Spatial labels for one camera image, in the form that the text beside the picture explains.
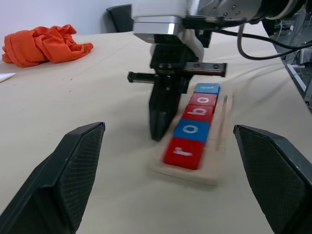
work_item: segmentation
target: orange cloth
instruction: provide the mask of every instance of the orange cloth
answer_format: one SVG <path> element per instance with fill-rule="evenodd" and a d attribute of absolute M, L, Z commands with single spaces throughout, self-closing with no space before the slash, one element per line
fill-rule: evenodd
<path fill-rule="evenodd" d="M 7 35 L 4 39 L 2 60 L 19 67 L 36 66 L 46 61 L 67 62 L 87 55 L 91 43 L 77 44 L 72 34 L 76 30 L 67 24 L 64 27 L 37 27 Z"/>

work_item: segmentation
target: table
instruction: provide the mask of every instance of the table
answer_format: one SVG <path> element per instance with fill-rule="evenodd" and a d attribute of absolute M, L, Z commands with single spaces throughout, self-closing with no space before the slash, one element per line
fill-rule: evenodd
<path fill-rule="evenodd" d="M 261 24 L 246 32 L 265 36 Z M 130 84 L 127 73 L 151 72 L 150 45 L 131 33 L 76 36 L 93 51 L 77 61 L 18 68 L 0 83 L 0 211 L 31 171 L 72 129 L 105 121 L 97 177 L 78 234 L 271 234 L 246 178 L 231 134 L 218 187 L 186 186 L 154 178 L 147 164 L 160 144 L 148 128 L 152 86 Z M 276 53 L 266 42 L 244 39 L 254 56 Z M 312 118 L 280 59 L 242 58 L 236 38 L 214 34 L 205 62 L 229 63 L 222 82 L 236 91 L 233 123 L 286 137 L 312 162 Z"/>

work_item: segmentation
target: white wall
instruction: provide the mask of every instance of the white wall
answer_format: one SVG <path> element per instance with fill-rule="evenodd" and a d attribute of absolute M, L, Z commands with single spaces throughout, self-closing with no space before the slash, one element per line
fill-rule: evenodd
<path fill-rule="evenodd" d="M 114 32 L 106 8 L 131 0 L 5 0 L 1 3 L 0 48 L 4 36 L 37 26 L 71 24 L 77 34 Z"/>

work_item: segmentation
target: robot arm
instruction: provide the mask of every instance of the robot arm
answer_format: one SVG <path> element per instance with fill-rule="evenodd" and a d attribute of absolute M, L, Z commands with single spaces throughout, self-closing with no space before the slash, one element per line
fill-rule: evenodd
<path fill-rule="evenodd" d="M 155 74 L 130 72 L 129 82 L 153 83 L 150 132 L 159 141 L 176 115 L 180 96 L 193 75 L 225 77 L 227 64 L 203 63 L 212 32 L 224 27 L 280 19 L 312 0 L 137 0 L 132 6 L 134 35 L 152 44 Z"/>

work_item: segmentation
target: blue block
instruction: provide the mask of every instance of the blue block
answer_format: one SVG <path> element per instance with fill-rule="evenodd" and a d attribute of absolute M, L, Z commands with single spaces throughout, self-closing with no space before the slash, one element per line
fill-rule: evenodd
<path fill-rule="evenodd" d="M 217 94 L 219 95 L 219 84 L 198 83 L 195 88 L 195 93 L 198 94 Z"/>
<path fill-rule="evenodd" d="M 208 132 L 208 123 L 182 118 L 179 124 L 175 127 L 174 137 L 206 142 Z"/>

